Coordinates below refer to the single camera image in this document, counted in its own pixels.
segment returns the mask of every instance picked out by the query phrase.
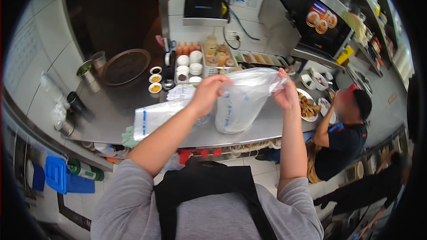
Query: green bottle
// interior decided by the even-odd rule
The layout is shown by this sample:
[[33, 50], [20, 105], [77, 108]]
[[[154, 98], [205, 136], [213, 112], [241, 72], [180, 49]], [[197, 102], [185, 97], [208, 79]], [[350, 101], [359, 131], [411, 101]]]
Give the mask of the green bottle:
[[80, 162], [75, 158], [68, 161], [68, 168], [72, 174], [94, 181], [104, 180], [104, 172], [97, 167]]

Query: blue plastic lid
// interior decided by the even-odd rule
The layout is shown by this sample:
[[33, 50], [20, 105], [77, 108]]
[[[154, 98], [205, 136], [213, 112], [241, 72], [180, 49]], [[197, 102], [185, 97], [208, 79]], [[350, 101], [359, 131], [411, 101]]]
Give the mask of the blue plastic lid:
[[46, 157], [44, 176], [46, 184], [61, 194], [67, 193], [67, 164], [58, 157]]

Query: grey long-sleeve shirt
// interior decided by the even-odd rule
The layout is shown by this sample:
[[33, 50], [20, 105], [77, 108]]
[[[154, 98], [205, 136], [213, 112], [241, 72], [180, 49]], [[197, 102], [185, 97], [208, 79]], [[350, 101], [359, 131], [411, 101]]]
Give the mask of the grey long-sleeve shirt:
[[[276, 199], [255, 184], [258, 198], [278, 239], [323, 239], [307, 178], [287, 184]], [[183, 202], [177, 209], [176, 239], [260, 239], [242, 195], [228, 193]], [[160, 239], [152, 176], [123, 161], [99, 200], [91, 239]]]

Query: receipt printer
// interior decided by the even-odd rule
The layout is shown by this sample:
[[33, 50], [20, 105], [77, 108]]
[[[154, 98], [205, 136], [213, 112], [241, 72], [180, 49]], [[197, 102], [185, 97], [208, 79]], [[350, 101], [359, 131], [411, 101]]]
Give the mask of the receipt printer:
[[185, 26], [227, 25], [229, 0], [185, 0]]

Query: food poster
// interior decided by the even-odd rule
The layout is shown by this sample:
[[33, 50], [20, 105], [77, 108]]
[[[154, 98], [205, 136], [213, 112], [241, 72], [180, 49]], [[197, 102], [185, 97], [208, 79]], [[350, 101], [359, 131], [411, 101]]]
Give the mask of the food poster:
[[335, 28], [338, 19], [329, 8], [315, 1], [307, 14], [305, 22], [308, 26], [314, 28], [318, 34], [324, 34], [328, 31], [328, 28]]

